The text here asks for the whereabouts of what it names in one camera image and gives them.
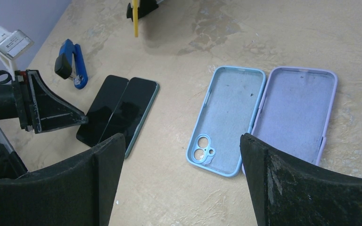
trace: phone screen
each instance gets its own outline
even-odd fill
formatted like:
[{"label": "phone screen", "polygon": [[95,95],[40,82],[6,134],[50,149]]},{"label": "phone screen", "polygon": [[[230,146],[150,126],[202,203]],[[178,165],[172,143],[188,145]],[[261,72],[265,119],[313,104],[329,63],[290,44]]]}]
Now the phone screen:
[{"label": "phone screen", "polygon": [[106,77],[98,94],[87,113],[88,123],[81,125],[76,138],[93,147],[97,145],[102,137],[110,116],[115,111],[128,79],[109,75]]},{"label": "phone screen", "polygon": [[125,89],[120,102],[113,112],[100,141],[122,133],[126,142],[126,157],[130,150],[128,147],[148,114],[151,101],[155,98],[158,84],[140,78],[132,78]]}]

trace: white wall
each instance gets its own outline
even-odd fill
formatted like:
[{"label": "white wall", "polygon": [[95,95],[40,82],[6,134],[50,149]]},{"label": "white wall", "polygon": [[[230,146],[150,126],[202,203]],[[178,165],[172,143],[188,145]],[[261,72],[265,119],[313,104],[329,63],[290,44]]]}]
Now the white wall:
[{"label": "white wall", "polygon": [[12,32],[20,29],[34,45],[16,62],[26,69],[71,0],[0,0],[0,25]]}]

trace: stapler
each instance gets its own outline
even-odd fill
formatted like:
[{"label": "stapler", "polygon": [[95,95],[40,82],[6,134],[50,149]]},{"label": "stapler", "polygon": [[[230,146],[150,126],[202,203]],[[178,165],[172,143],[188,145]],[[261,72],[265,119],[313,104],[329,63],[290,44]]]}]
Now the stapler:
[{"label": "stapler", "polygon": [[63,43],[59,56],[56,58],[55,73],[63,79],[73,80],[77,89],[82,89],[87,85],[88,75],[79,44],[73,44],[70,39]]}]

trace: table surface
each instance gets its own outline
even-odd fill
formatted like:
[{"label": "table surface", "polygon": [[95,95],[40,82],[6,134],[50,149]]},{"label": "table surface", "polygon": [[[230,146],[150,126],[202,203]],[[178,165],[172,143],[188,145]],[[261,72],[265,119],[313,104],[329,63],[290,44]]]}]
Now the table surface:
[{"label": "table surface", "polygon": [[[140,20],[129,0],[73,0],[30,64],[49,88],[87,112],[106,76],[157,81],[160,91],[125,160],[110,225],[256,225],[242,173],[224,178],[192,166],[185,149],[215,68],[323,68],[339,77],[320,166],[362,177],[362,0],[165,0]],[[65,39],[81,45],[89,83],[54,73]],[[46,134],[0,126],[31,171],[87,150],[78,127]]]}]

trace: silicone phone case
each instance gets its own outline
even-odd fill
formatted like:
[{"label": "silicone phone case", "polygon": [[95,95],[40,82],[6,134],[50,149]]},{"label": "silicone phone case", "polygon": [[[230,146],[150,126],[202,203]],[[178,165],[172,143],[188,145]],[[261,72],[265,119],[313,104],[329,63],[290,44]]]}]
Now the silicone phone case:
[{"label": "silicone phone case", "polygon": [[[262,70],[217,68],[186,151],[191,164],[225,177],[239,172],[239,138],[253,128],[265,81]],[[202,137],[208,140],[206,147],[198,145]],[[201,159],[195,158],[197,150],[203,151]]]},{"label": "silicone phone case", "polygon": [[337,90],[331,71],[277,67],[270,73],[252,135],[318,165]]}]

